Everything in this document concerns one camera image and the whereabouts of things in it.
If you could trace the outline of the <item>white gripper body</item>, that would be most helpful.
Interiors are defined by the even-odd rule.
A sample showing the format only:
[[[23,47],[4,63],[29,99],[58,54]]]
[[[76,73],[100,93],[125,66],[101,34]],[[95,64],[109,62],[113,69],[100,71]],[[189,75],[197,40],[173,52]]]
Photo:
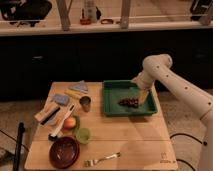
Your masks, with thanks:
[[[135,83],[141,90],[148,90],[152,87],[154,79],[147,72],[140,72],[131,82]]]

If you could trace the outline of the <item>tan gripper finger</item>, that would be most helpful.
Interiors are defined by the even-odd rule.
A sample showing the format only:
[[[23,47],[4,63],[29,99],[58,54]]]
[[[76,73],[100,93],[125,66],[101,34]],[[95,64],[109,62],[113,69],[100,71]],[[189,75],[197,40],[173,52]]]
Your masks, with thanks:
[[[146,101],[147,96],[148,96],[148,90],[147,89],[140,90],[139,91],[139,97],[138,97],[138,103],[140,105],[142,105]]]

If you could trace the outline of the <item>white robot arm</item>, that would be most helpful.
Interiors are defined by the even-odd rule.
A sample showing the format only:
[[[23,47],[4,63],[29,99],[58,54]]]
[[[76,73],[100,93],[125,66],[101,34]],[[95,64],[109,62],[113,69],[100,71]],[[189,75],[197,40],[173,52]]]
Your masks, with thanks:
[[[200,89],[171,70],[172,58],[168,54],[151,55],[142,62],[143,70],[132,79],[139,88],[139,99],[145,99],[158,80],[177,99],[185,103],[206,126],[198,171],[213,171],[213,95]]]

